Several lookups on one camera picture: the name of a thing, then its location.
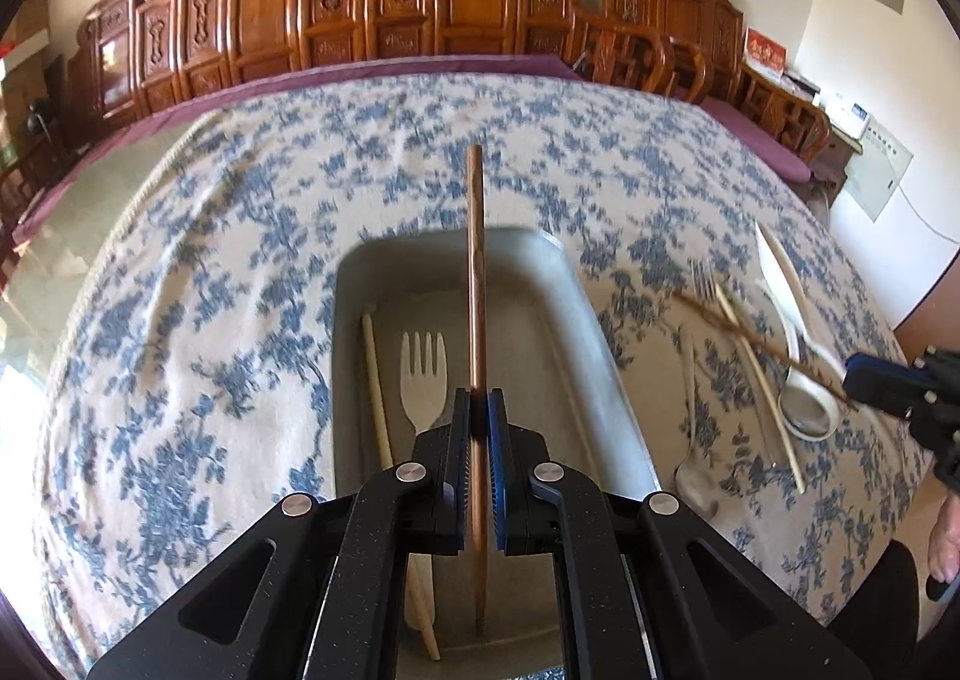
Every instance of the human hand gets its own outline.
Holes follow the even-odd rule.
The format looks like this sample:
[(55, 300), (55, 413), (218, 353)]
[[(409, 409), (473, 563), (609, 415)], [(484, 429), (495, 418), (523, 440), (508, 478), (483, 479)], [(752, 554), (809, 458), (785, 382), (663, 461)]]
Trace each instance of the human hand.
[(942, 583), (952, 583), (960, 574), (960, 496), (947, 494), (940, 506), (937, 522), (930, 532), (926, 551), (930, 576)]

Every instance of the floor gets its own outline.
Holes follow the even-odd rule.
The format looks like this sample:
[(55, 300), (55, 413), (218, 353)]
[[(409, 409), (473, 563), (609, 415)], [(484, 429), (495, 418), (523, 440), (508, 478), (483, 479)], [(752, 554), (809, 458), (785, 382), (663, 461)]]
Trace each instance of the floor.
[[(41, 422), (41, 391), (59, 336), (80, 292), (86, 271), (96, 258), (112, 225), (142, 185), (163, 148), (171, 145), (187, 126), (158, 134), (133, 148), (120, 150), (86, 169), (34, 239), (11, 278), (0, 301), (0, 525), (20, 526), (30, 534), (30, 516), (22, 509), (32, 498), (32, 462), (5, 461), (3, 450), (17, 434), (30, 434)], [(923, 595), (926, 575), (926, 542), (937, 517), (944, 488), (932, 477), (920, 493), (896, 538), (912, 551), (920, 583), (920, 635), (935, 624), (944, 605)], [(22, 590), (16, 559), (0, 563), (0, 590), (28, 626), (38, 618), (35, 592)]]

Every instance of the metal spoon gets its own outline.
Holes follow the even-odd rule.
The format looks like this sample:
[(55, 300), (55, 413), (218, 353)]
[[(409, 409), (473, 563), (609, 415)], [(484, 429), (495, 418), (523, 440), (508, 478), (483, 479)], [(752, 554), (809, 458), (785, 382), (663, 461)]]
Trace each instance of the metal spoon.
[(693, 458), (697, 439), (697, 354), (693, 337), (680, 326), (680, 358), (683, 361), (683, 383), (686, 387), (686, 411), (690, 424), (690, 446), (686, 458), (674, 474), (677, 495), (704, 520), (712, 520), (720, 509), (717, 486), (703, 468), (703, 461)]

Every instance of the table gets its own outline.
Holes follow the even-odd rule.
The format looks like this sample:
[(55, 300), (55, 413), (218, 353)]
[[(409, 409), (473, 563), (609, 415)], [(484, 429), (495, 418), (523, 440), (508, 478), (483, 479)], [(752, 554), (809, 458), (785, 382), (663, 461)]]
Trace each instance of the table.
[[(676, 333), (665, 295), (703, 257), (750, 306), (755, 218), (795, 263), (827, 344), (900, 357), (835, 242), (685, 103), (412, 76), (251, 99), (188, 135), (91, 269), (51, 370), (35, 533), (48, 648), (67, 676), (272, 503), (334, 496), (338, 261), (360, 239), (462, 227), (471, 143), (487, 159), (488, 223), (548, 231), (578, 266), (661, 479), (685, 453), (683, 391), (664, 382), (680, 368), (664, 366)], [(928, 460), (902, 429), (887, 442), (848, 415), (829, 442), (800, 446), (799, 496), (755, 439), (733, 349), (719, 335), (699, 347), (698, 443), (724, 491), (714, 525), (826, 622), (880, 557)]]
[(830, 205), (847, 181), (847, 164), (853, 155), (863, 154), (863, 145), (830, 123), (830, 137), (826, 146), (810, 161), (814, 178), (824, 184)]

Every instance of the chopstick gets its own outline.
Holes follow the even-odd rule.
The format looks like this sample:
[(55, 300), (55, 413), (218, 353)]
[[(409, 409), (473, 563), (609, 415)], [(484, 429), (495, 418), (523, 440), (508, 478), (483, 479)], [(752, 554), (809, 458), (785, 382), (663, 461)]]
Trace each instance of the chopstick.
[(487, 421), (487, 280), (484, 260), (483, 150), (467, 147), (467, 295), (470, 349), (470, 538), (477, 634), (487, 616), (487, 505), (490, 502)]
[[(383, 392), (380, 389), (380, 369), (376, 363), (376, 343), (373, 341), (373, 319), (368, 314), (363, 316), (363, 342), (367, 357), (367, 383), (370, 388), (370, 408), (373, 412), (373, 427), (376, 429), (376, 447), (380, 454), (380, 467), (392, 469), (394, 455), (390, 450), (390, 434), (387, 433), (387, 416), (383, 410)], [(440, 661), (440, 647), (437, 645), (437, 635), (433, 631), (433, 622), (430, 621), (430, 612), (427, 609), (424, 583), (419, 577), (416, 564), (407, 564), (407, 577), (410, 585), (410, 595), (416, 612), (416, 622), (419, 624), (419, 633), (424, 637), (424, 646), (433, 661)]]
[[(720, 287), (720, 284), (716, 282), (715, 279), (713, 289), (717, 296), (717, 301), (720, 303), (720, 308), (723, 309), (723, 313), (727, 316), (728, 322), (736, 327), (742, 327), (740, 325), (740, 318), (737, 317), (736, 311), (733, 309), (733, 304), (730, 302), (730, 299), (727, 298), (723, 287)], [(790, 462), (790, 471), (793, 473), (794, 482), (797, 483), (797, 490), (803, 495), (803, 493), (806, 492), (806, 480), (803, 478), (803, 469), (800, 469), (797, 450), (793, 449), (793, 441), (790, 439), (789, 431), (786, 428), (784, 412), (782, 412), (781, 407), (779, 407), (778, 402), (774, 398), (774, 391), (773, 388), (771, 388), (770, 380), (768, 380), (764, 370), (760, 367), (757, 354), (754, 352), (754, 348), (750, 346), (747, 338), (738, 335), (736, 337), (736, 343), (744, 356), (747, 357), (750, 368), (754, 370), (754, 374), (757, 376), (757, 382), (760, 383), (760, 392), (763, 394), (763, 400), (767, 402), (767, 410), (770, 410), (770, 414), (773, 415), (774, 422), (776, 423), (776, 432), (781, 436), (781, 443), (784, 445), (784, 450), (786, 450), (786, 458)]]
[(832, 397), (834, 397), (834, 399), (836, 399), (838, 402), (842, 402), (842, 404), (846, 405), (847, 407), (850, 407), (851, 410), (856, 410), (857, 408), (856, 404), (853, 401), (851, 401), (847, 396), (845, 396), (843, 393), (838, 391), (831, 384), (824, 381), (823, 377), (821, 377), (820, 374), (818, 374), (815, 370), (811, 369), (808, 365), (792, 359), (792, 357), (786, 354), (784, 350), (782, 350), (780, 347), (776, 346), (776, 344), (773, 344), (772, 342), (767, 341), (762, 336), (756, 335), (751, 330), (746, 329), (745, 327), (743, 327), (742, 325), (739, 325), (738, 323), (733, 323), (731, 321), (728, 321), (727, 319), (721, 317), (715, 311), (710, 309), (704, 303), (701, 303), (697, 299), (693, 298), (692, 296), (689, 296), (688, 294), (686, 294), (681, 290), (674, 291), (673, 296), (677, 298), (685, 306), (689, 306), (690, 308), (697, 311), (699, 316), (704, 318), (704, 321), (709, 323), (709, 325), (711, 325), (712, 327), (716, 327), (717, 329), (723, 330), (723, 332), (726, 332), (726, 333), (732, 333), (733, 335), (742, 336), (745, 340), (747, 340), (748, 344), (768, 354), (768, 356), (771, 356), (772, 359), (778, 360), (780, 363), (784, 364), (784, 366), (789, 366), (792, 369), (796, 369), (802, 375), (804, 375), (807, 378), (810, 378), (810, 380), (813, 380), (815, 383), (820, 385), (820, 387), (826, 390), (827, 393), (829, 393)]

